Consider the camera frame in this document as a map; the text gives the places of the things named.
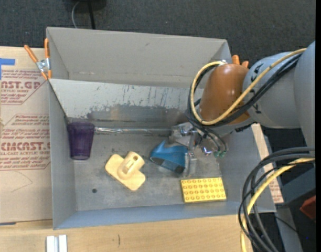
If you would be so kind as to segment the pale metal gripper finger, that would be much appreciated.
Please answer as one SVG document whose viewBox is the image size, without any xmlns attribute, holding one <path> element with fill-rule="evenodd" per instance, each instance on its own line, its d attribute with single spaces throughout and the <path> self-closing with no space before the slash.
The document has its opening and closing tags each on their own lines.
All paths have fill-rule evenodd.
<svg viewBox="0 0 321 252">
<path fill-rule="evenodd" d="M 196 171 L 197 158 L 192 152 L 186 153 L 186 175 L 194 175 Z"/>
</svg>

